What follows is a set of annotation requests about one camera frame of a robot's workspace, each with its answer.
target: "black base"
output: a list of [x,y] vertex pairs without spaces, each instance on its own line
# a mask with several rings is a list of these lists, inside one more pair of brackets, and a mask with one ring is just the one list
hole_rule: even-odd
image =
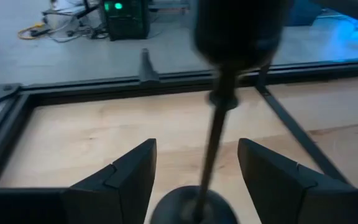
[[[198,223],[194,221],[193,210],[199,189],[199,186],[186,186],[166,194],[155,208],[150,223]],[[229,204],[216,192],[209,190],[204,208],[204,218],[199,223],[236,224],[238,222]]]

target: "gray floor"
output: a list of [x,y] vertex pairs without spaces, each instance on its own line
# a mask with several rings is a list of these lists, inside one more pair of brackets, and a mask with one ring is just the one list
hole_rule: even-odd
[[[204,70],[191,48],[189,28],[179,14],[160,15],[147,40],[88,40],[59,44],[48,38],[19,40],[17,31],[40,21],[48,1],[0,0],[0,83],[53,83],[137,75],[142,48],[150,50],[161,73]],[[97,13],[89,16],[98,23]],[[358,32],[337,19],[319,19],[312,27],[287,27],[274,63],[358,58]]]

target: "yellow cable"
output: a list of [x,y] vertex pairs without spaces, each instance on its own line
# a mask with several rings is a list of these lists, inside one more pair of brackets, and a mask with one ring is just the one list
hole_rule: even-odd
[[43,27],[45,24],[43,22],[38,22],[36,24],[34,24],[34,26],[32,27],[28,27],[28,28],[25,28],[25,29],[22,29],[20,30],[18,33],[17,33],[17,37],[22,39],[22,40],[34,40],[34,39],[37,39],[39,37],[31,37],[31,36],[24,36],[23,34],[25,32],[28,32],[34,28],[40,28],[40,27]]

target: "computer tower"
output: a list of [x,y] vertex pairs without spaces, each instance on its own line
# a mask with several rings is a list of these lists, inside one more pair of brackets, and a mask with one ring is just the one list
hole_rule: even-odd
[[101,0],[100,15],[110,40],[146,39],[150,30],[149,0]]

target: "wooden surface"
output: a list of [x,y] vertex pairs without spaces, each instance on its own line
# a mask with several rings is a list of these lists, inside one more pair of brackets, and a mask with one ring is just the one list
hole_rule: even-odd
[[269,89],[358,187],[358,78]]
[[[211,188],[241,223],[260,223],[237,160],[249,138],[318,170],[253,88],[239,91],[229,113]],[[157,171],[149,219],[169,191],[200,181],[211,116],[206,92],[36,108],[0,180],[0,187],[60,187],[91,175],[147,138],[157,138]]]

